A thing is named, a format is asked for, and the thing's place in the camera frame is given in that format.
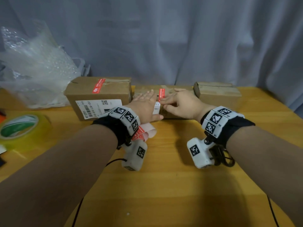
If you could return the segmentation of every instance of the person's right hand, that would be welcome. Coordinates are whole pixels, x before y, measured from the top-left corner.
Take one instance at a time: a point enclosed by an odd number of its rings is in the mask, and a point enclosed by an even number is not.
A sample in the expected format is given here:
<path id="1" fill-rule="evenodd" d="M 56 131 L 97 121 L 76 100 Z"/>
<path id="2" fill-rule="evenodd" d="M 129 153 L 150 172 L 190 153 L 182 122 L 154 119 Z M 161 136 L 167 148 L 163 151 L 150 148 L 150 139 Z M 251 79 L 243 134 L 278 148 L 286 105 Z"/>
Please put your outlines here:
<path id="1" fill-rule="evenodd" d="M 190 91 L 181 88 L 175 88 L 175 91 L 176 93 L 162 98 L 160 104 L 164 105 L 165 110 L 176 116 L 185 119 L 194 119 L 200 123 L 203 115 L 211 109 L 216 108 L 213 105 L 202 103 Z"/>

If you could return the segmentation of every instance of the forearm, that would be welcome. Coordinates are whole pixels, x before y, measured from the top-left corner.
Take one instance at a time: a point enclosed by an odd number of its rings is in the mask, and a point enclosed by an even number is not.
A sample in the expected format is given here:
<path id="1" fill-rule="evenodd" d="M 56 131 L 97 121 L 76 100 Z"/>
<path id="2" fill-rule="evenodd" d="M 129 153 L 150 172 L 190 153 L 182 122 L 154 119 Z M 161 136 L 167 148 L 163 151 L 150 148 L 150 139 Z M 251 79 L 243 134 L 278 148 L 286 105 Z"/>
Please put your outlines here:
<path id="1" fill-rule="evenodd" d="M 98 179 L 117 143 L 110 129 L 91 125 L 31 161 L 1 183 L 1 222 L 5 226 L 63 226 Z"/>
<path id="2" fill-rule="evenodd" d="M 227 150 L 293 222 L 302 225 L 303 150 L 256 126 L 237 130 Z"/>

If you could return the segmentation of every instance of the hand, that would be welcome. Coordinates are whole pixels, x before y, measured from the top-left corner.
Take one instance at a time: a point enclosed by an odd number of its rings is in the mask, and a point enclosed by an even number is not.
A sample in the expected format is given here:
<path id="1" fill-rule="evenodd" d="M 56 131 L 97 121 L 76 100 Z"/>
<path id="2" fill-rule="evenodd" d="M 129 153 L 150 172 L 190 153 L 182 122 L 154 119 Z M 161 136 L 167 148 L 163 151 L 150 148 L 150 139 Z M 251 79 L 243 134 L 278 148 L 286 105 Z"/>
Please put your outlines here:
<path id="1" fill-rule="evenodd" d="M 154 94 L 154 90 L 146 92 L 144 95 L 138 95 L 129 103 L 125 105 L 131 108 L 140 119 L 141 124 L 145 124 L 152 121 L 163 119 L 163 115 L 153 115 L 154 105 L 156 103 L 157 94 Z"/>
<path id="2" fill-rule="evenodd" d="M 166 98 L 162 98 L 160 104 L 164 105 L 164 109 L 168 112 L 185 118 L 194 119 L 199 123 L 208 111 L 216 108 L 215 106 L 202 103 L 199 98 L 190 91 L 181 88 L 175 88 L 176 93 L 170 94 Z"/>

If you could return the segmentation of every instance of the person's left hand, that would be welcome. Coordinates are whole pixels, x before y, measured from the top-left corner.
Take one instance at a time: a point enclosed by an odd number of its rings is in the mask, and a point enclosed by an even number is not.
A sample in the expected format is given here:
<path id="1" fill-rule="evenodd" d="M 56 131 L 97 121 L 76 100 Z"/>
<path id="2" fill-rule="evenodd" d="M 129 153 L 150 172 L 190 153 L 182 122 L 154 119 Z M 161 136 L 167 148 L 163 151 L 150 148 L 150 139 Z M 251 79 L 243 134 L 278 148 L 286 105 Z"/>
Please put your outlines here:
<path id="1" fill-rule="evenodd" d="M 156 99 L 157 94 L 154 94 L 154 90 L 151 90 L 144 95 L 138 95 L 125 107 L 131 108 L 139 116 L 141 124 L 161 120 L 163 115 L 153 115 Z"/>

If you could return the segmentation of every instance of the box top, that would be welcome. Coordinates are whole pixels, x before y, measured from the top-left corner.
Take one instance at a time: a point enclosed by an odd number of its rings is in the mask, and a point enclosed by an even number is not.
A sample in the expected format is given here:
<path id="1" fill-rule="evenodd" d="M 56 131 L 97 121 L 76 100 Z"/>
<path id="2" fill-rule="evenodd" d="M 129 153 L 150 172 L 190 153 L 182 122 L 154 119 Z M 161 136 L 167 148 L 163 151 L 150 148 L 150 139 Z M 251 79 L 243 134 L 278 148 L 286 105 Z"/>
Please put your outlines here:
<path id="1" fill-rule="evenodd" d="M 134 89 L 134 95 L 139 95 L 139 94 L 144 94 L 147 91 L 153 89 L 156 93 L 157 96 L 159 96 L 159 90 L 163 88 L 165 89 L 165 96 L 174 93 L 175 90 L 174 88 L 184 88 L 186 90 L 192 91 L 192 93 L 194 94 L 194 90 L 192 88 L 192 86 L 180 86 L 180 85 L 136 85 L 135 89 Z"/>
<path id="2" fill-rule="evenodd" d="M 241 96 L 240 91 L 229 83 L 220 82 L 196 82 L 200 94 L 224 95 L 224 96 Z"/>
<path id="3" fill-rule="evenodd" d="M 100 79 L 105 79 L 99 93 L 93 93 Z M 64 95 L 121 94 L 129 91 L 130 77 L 94 77 L 80 76 L 66 87 Z"/>

